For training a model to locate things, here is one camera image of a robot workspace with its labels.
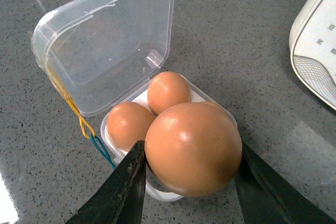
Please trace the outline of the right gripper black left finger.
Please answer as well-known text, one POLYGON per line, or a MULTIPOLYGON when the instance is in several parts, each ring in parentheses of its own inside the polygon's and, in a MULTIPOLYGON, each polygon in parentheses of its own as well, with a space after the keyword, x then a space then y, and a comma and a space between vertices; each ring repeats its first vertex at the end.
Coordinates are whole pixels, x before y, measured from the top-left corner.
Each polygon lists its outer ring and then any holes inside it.
POLYGON ((144 141, 137 141, 99 190, 67 223, 141 223, 145 185, 144 141))

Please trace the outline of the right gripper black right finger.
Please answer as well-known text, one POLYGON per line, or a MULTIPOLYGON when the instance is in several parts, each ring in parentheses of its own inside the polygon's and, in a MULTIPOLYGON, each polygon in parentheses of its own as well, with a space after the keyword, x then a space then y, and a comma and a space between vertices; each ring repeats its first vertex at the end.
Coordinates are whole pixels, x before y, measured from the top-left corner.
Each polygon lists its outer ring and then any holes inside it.
POLYGON ((245 143, 235 186, 244 223, 335 223, 245 143))

